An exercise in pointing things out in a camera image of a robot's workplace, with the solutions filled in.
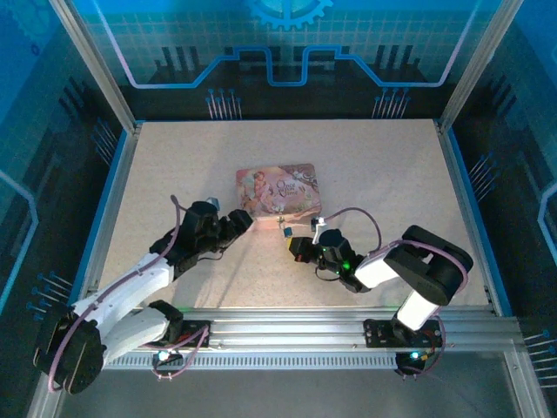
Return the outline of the pink illustrated diary book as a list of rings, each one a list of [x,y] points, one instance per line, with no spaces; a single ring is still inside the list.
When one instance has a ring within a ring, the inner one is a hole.
[[[238,205],[256,219],[301,218],[321,211],[314,165],[275,165],[236,171]]]

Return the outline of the small lit connector board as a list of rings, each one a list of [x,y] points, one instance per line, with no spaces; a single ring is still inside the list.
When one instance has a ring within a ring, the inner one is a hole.
[[[154,368],[177,366],[184,359],[184,356],[177,349],[160,348],[152,357]]]
[[[432,366],[429,359],[434,357],[434,354],[434,348],[396,353],[395,362],[397,368],[395,372],[403,378],[409,375],[425,373]]]

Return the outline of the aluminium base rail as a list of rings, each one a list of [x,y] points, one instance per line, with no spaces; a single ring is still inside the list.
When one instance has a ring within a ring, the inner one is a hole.
[[[366,350],[363,322],[390,320],[392,308],[198,308],[187,320],[211,322],[209,348],[249,352]],[[490,307],[448,307],[440,312],[449,352],[523,351],[518,321]]]

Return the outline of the aluminium side rail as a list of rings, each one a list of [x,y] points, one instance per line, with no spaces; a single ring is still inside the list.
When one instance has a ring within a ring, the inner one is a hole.
[[[117,142],[117,148],[70,291],[69,305],[82,299],[100,282],[137,147],[138,133],[139,131],[132,134],[123,132]]]
[[[500,282],[500,275],[498,268],[495,268],[495,273],[492,270],[493,256],[486,252],[486,248],[482,241],[481,230],[476,223],[476,209],[478,209],[475,201],[473,200],[473,193],[471,186],[468,184],[467,171],[462,170],[462,157],[458,150],[453,146],[453,140],[447,131],[441,128],[441,123],[438,119],[433,120],[436,133],[440,142],[446,168],[453,183],[453,189],[456,199],[458,200],[460,212],[466,233],[469,238],[473,255],[475,257],[474,268],[480,273],[480,277],[484,283],[484,290],[487,294],[487,300],[496,316],[506,316],[507,306],[500,303],[500,298],[497,293],[497,284]]]

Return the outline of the aluminium frame post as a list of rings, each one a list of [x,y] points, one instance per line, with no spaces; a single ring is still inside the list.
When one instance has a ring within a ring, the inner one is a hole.
[[[127,134],[136,133],[137,122],[115,78],[70,0],[48,0],[79,55]]]
[[[523,2],[524,0],[500,1],[439,119],[438,128],[441,134],[446,134],[459,116]]]

